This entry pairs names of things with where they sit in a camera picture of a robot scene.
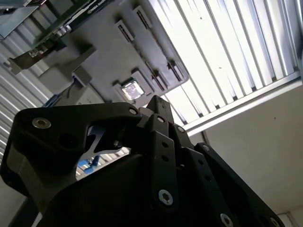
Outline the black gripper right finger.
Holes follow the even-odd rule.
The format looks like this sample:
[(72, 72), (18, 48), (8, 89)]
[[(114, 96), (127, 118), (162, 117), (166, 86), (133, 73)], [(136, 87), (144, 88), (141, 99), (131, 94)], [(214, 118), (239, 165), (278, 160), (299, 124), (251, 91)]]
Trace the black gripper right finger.
[(193, 220), (207, 227), (282, 227), (282, 220), (208, 144), (193, 145), (174, 123), (168, 102), (169, 136), (180, 168), (180, 201), (193, 210)]

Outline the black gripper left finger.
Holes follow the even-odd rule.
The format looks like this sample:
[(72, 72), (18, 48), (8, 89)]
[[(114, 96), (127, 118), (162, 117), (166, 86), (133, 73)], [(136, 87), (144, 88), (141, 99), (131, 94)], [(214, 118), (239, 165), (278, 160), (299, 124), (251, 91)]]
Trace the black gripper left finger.
[(154, 96), (141, 109), (122, 102), (22, 110), (13, 120), (1, 177), (44, 214), (58, 193), (125, 156), (175, 158), (165, 103)]

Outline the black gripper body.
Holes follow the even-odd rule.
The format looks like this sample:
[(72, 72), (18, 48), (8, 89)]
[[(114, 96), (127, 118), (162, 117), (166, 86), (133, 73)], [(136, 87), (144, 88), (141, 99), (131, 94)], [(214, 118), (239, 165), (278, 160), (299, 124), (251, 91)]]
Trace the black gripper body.
[(58, 193), (41, 227), (208, 227), (202, 196), (171, 155), (128, 155)]

